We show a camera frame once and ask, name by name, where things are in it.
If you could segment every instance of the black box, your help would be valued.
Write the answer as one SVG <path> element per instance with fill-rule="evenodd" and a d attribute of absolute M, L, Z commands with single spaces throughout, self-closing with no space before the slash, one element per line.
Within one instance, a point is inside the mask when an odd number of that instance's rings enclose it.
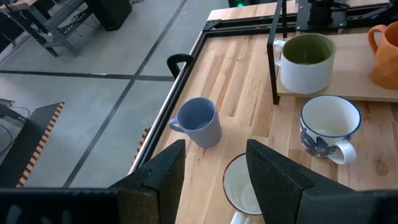
<path fill-rule="evenodd" d="M 128 0 L 85 0 L 105 30 L 117 30 L 131 12 Z"/>

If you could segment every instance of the white mug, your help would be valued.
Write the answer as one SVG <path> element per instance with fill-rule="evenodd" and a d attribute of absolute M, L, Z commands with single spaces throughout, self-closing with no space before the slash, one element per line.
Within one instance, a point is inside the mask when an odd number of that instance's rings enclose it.
<path fill-rule="evenodd" d="M 335 60 L 336 44 L 321 34 L 302 34 L 288 41 L 276 40 L 282 47 L 280 82 L 291 92 L 312 94 L 326 88 Z"/>
<path fill-rule="evenodd" d="M 301 109 L 300 140 L 312 156 L 349 164 L 356 159 L 349 141 L 360 125 L 361 113 L 350 101 L 340 96 L 317 96 Z"/>
<path fill-rule="evenodd" d="M 231 224 L 264 223 L 256 194 L 251 185 L 246 153 L 235 157 L 223 177 L 224 193 L 236 209 Z"/>

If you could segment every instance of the mug handle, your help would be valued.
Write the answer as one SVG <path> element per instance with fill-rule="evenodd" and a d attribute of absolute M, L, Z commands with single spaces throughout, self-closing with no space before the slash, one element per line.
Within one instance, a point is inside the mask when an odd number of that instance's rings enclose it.
<path fill-rule="evenodd" d="M 374 33 L 376 31 L 379 31 L 379 32 L 383 33 L 384 31 L 386 31 L 386 29 L 387 29 L 387 26 L 385 26 L 385 25 L 377 25 L 377 26 L 372 27 L 369 30 L 369 32 L 368 32 L 368 42 L 369 42 L 369 45 L 371 46 L 373 54 L 376 54 L 377 49 L 379 48 L 377 46 L 376 41 L 374 40 Z"/>
<path fill-rule="evenodd" d="M 184 133 L 184 131 L 180 127 L 178 127 L 176 124 L 178 124 L 178 121 L 177 121 L 176 118 L 172 118 L 169 121 L 169 127 L 171 129 L 173 129 L 174 131 L 178 131 L 178 132 Z"/>
<path fill-rule="evenodd" d="M 236 211 L 234 217 L 231 220 L 231 224 L 250 224 L 250 218 L 246 217 L 242 213 Z"/>
<path fill-rule="evenodd" d="M 279 47 L 283 48 L 285 44 L 286 44 L 286 42 L 284 42 L 283 40 L 275 40 L 274 41 L 274 47 L 279 46 Z M 282 66 L 280 59 L 275 60 L 275 64 L 278 66 Z"/>
<path fill-rule="evenodd" d="M 345 165 L 350 164 L 355 161 L 356 159 L 356 152 L 354 146 L 348 140 L 342 140 L 336 143 L 339 147 L 343 157 L 341 157 L 336 151 L 332 155 L 328 156 L 333 162 Z"/>

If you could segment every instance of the mug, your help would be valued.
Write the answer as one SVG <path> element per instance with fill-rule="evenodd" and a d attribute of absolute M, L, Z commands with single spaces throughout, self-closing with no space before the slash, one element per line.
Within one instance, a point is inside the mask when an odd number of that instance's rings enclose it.
<path fill-rule="evenodd" d="M 382 32 L 379 46 L 374 40 L 374 33 Z M 398 22 L 389 26 L 377 25 L 369 30 L 368 41 L 374 54 L 372 81 L 388 89 L 398 90 Z"/>
<path fill-rule="evenodd" d="M 246 153 L 238 155 L 229 162 L 224 171 L 223 187 L 226 198 L 237 210 L 231 224 L 264 223 L 251 185 Z"/>
<path fill-rule="evenodd" d="M 335 61 L 336 44 L 321 34 L 302 34 L 288 41 L 277 40 L 274 46 L 282 47 L 280 82 L 291 92 L 316 93 L 329 85 Z"/>
<path fill-rule="evenodd" d="M 187 134 L 205 149 L 215 146 L 222 136 L 216 106 L 203 97 L 185 102 L 177 112 L 177 117 L 169 121 L 169 126 L 174 131 Z"/>
<path fill-rule="evenodd" d="M 349 164 L 356 159 L 349 140 L 360 125 L 361 113 L 350 101 L 340 96 L 317 96 L 301 109 L 300 140 L 311 156 Z"/>

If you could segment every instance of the gray floor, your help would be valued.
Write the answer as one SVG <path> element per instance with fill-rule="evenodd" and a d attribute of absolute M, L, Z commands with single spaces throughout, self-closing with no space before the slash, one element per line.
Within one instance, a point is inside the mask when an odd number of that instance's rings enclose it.
<path fill-rule="evenodd" d="M 189 53 L 210 11 L 226 7 L 227 0 L 145 0 L 133 6 L 117 31 L 83 24 L 70 37 L 81 50 L 77 58 L 63 48 L 56 48 L 60 56 L 54 58 L 30 39 L 0 64 L 0 70 L 171 76 L 167 57 Z M 88 19 L 87 24 L 95 22 Z M 173 84 L 135 81 L 120 98 L 129 82 L 0 74 L 0 98 L 15 100 L 16 106 L 34 110 L 65 102 L 26 186 L 107 187 L 127 174 L 142 130 L 153 123 Z M 118 100 L 118 110 L 110 113 Z M 96 138 L 100 127 L 105 129 Z M 0 132 L 0 141 L 6 138 Z M 84 163 L 76 167 L 79 161 Z"/>

